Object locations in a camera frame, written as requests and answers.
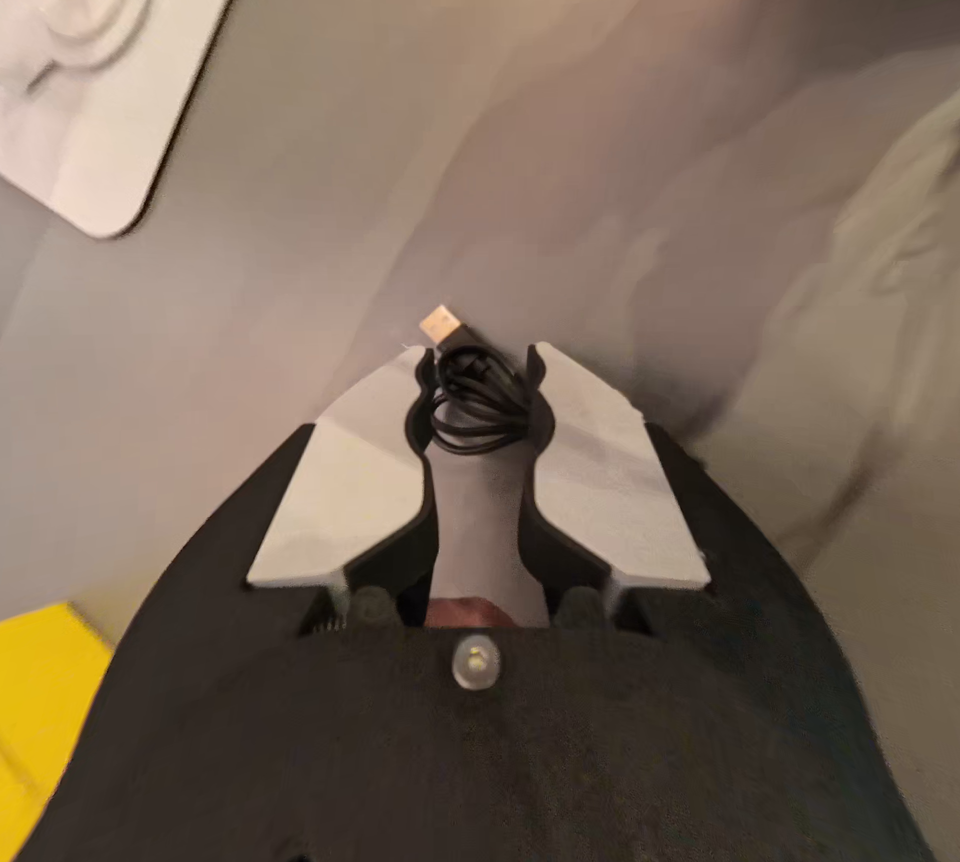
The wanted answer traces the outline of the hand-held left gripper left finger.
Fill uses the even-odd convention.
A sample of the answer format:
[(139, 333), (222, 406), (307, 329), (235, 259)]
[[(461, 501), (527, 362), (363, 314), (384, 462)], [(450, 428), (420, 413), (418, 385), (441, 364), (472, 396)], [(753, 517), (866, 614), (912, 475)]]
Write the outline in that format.
[(386, 591), (425, 624), (439, 553), (426, 450), (437, 388), (433, 350), (405, 349), (319, 415), (247, 571), (254, 588), (319, 587), (345, 617), (361, 589)]

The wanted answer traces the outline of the yellow plastic bin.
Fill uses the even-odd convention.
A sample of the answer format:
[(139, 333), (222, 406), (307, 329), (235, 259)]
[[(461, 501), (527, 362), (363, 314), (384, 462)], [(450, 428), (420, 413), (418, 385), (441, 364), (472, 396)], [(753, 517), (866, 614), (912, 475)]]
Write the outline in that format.
[(112, 659), (70, 604), (1, 623), (1, 859), (12, 860), (66, 770)]

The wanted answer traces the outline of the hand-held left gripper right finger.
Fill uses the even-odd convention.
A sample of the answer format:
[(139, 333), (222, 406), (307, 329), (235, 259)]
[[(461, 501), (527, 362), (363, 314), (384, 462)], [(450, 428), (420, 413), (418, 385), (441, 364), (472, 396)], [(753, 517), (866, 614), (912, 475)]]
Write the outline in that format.
[(529, 346), (521, 562), (550, 620), (574, 589), (614, 621), (636, 590), (706, 591), (712, 576), (654, 446), (622, 392), (548, 342)]

